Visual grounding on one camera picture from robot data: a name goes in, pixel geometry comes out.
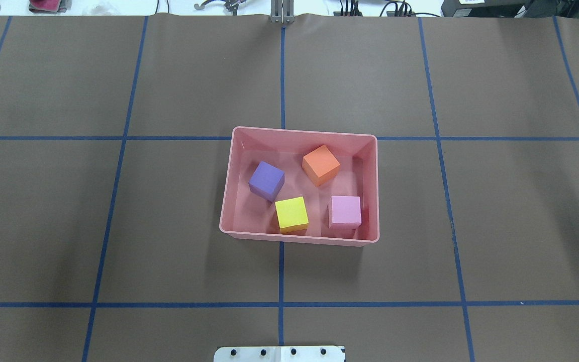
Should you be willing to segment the light pink foam block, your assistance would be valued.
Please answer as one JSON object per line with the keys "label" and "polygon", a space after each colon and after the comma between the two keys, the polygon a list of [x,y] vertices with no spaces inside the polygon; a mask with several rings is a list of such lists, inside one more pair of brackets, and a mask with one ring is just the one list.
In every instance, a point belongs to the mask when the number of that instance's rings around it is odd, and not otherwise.
{"label": "light pink foam block", "polygon": [[329,229],[357,229],[361,223],[359,196],[331,196],[328,205]]}

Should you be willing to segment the grey pink cloth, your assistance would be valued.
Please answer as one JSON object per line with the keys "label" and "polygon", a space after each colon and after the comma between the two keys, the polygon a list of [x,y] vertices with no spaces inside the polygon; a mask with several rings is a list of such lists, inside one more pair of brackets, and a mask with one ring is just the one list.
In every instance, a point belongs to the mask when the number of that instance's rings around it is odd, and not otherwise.
{"label": "grey pink cloth", "polygon": [[28,10],[33,14],[59,14],[70,9],[70,0],[30,0]]}

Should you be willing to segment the orange foam block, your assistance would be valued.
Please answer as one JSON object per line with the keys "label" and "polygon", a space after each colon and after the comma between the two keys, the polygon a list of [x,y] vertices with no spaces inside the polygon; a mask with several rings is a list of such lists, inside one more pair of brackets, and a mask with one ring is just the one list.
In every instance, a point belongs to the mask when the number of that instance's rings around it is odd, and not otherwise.
{"label": "orange foam block", "polygon": [[303,156],[302,167],[312,183],[320,187],[340,171],[341,164],[328,146],[322,145]]}

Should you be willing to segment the yellow foam block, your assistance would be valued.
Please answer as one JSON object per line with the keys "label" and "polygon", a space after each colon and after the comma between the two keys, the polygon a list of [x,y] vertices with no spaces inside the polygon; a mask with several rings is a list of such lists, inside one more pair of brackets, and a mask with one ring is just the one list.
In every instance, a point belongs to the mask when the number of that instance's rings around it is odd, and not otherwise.
{"label": "yellow foam block", "polygon": [[310,221],[304,197],[277,200],[275,210],[281,234],[308,229]]}

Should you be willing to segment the black box device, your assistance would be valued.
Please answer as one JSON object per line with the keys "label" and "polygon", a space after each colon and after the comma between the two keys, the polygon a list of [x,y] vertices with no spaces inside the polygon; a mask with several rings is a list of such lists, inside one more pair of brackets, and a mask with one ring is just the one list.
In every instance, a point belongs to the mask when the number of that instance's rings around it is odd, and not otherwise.
{"label": "black box device", "polygon": [[526,1],[443,1],[446,18],[514,18]]}

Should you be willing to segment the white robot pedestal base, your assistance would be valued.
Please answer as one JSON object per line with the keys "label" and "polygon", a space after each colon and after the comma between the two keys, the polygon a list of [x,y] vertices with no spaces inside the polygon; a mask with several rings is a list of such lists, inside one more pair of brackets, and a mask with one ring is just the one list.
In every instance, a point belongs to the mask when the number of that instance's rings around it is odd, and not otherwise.
{"label": "white robot pedestal base", "polygon": [[346,361],[345,348],[335,345],[226,346],[214,361]]}

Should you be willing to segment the aluminium frame post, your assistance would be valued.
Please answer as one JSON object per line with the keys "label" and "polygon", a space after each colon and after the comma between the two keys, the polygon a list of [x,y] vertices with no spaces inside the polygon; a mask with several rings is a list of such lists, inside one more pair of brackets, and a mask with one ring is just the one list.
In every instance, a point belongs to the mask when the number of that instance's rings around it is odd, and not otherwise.
{"label": "aluminium frame post", "polygon": [[271,0],[270,22],[272,24],[291,24],[296,17],[294,13],[294,0]]}

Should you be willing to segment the pink plastic bin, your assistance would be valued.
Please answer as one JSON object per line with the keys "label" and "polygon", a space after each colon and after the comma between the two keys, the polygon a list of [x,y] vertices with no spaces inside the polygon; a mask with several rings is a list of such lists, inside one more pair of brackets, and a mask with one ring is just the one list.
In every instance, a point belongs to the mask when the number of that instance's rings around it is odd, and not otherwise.
{"label": "pink plastic bin", "polygon": [[[322,186],[304,172],[303,157],[328,146],[340,171]],[[251,192],[249,181],[260,162],[285,173],[280,200],[303,197],[309,226],[282,234],[275,205]],[[331,229],[332,196],[360,197],[357,229]],[[219,229],[237,239],[362,247],[379,240],[378,140],[370,134],[277,130],[238,126],[232,131]]]}

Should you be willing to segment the purple foam block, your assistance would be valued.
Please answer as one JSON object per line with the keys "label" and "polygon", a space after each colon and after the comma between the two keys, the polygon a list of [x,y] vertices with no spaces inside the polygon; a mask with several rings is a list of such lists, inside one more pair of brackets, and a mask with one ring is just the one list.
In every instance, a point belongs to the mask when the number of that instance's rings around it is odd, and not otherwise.
{"label": "purple foam block", "polygon": [[283,187],[285,172],[267,162],[260,162],[250,177],[249,190],[262,199],[275,202]]}

